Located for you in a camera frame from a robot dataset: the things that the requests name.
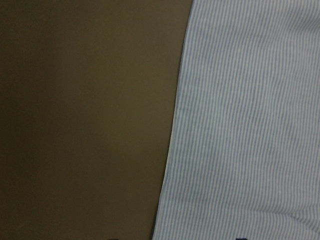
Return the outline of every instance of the light blue textile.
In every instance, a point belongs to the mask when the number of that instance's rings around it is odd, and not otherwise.
[[[320,240],[320,1],[194,0],[153,240]]]

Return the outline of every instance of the brown surface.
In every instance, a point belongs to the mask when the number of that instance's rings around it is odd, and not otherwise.
[[[1,240],[151,238],[190,6],[0,3]]]

